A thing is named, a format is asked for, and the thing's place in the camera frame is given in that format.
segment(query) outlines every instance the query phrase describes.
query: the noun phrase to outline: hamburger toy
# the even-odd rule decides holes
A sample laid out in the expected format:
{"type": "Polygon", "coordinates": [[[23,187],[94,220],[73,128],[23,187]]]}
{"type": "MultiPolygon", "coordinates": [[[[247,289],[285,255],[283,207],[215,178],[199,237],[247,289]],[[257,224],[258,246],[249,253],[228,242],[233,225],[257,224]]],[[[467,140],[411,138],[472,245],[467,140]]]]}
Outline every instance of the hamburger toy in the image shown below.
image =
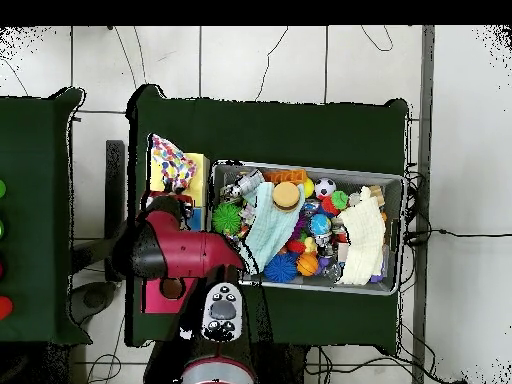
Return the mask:
{"type": "Polygon", "coordinates": [[[284,182],[276,185],[272,193],[274,205],[283,212],[293,211],[300,200],[298,187],[290,182],[284,182]]]}

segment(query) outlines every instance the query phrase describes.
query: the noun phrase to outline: green spiky ball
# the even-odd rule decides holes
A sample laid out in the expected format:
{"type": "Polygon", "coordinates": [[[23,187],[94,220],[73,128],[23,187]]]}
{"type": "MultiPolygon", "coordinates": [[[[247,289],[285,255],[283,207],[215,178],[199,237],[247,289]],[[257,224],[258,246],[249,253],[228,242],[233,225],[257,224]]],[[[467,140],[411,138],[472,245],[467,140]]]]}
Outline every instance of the green spiky ball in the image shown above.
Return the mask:
{"type": "Polygon", "coordinates": [[[240,231],[241,219],[238,213],[241,208],[230,203],[222,203],[213,212],[213,228],[218,233],[235,235],[240,231]]]}

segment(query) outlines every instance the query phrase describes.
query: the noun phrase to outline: red ball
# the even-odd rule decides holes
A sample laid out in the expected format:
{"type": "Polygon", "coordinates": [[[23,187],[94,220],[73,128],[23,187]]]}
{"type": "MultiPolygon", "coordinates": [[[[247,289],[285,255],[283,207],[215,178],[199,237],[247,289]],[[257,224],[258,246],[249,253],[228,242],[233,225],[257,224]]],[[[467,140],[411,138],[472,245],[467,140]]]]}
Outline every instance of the red ball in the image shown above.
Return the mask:
{"type": "Polygon", "coordinates": [[[306,245],[299,240],[288,240],[285,246],[289,252],[302,254],[306,250],[306,245]]]}

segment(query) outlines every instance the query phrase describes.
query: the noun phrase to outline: dark green mat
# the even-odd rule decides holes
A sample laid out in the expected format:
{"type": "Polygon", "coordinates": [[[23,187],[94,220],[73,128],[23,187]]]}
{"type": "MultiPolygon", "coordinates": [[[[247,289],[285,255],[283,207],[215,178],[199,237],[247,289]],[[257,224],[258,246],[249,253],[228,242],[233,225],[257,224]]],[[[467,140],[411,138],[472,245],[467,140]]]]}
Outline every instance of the dark green mat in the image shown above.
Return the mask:
{"type": "Polygon", "coordinates": [[[14,310],[0,321],[0,341],[87,343],[66,312],[70,196],[66,133],[79,89],[48,99],[0,98],[0,199],[5,236],[0,295],[14,310]]]}
{"type": "MultiPolygon", "coordinates": [[[[154,85],[129,102],[130,143],[137,143],[137,194],[145,187],[147,136],[154,132],[213,162],[253,162],[403,175],[407,104],[301,105],[163,99],[154,85]]],[[[254,287],[246,287],[255,328],[254,287]]],[[[397,295],[369,296],[267,288],[274,341],[376,345],[395,352],[397,295]]],[[[134,290],[133,342],[162,340],[173,318],[141,314],[134,290]]]]}

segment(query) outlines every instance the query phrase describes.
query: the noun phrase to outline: yellow ball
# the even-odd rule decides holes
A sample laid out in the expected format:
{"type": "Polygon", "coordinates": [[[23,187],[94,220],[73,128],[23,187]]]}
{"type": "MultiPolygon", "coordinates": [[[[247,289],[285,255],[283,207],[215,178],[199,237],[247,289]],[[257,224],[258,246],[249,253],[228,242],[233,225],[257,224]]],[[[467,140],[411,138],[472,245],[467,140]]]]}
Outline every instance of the yellow ball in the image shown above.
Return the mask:
{"type": "Polygon", "coordinates": [[[304,197],[309,197],[313,194],[313,192],[315,191],[315,184],[313,183],[313,181],[311,181],[310,178],[308,178],[306,180],[306,182],[304,183],[304,197]]]}

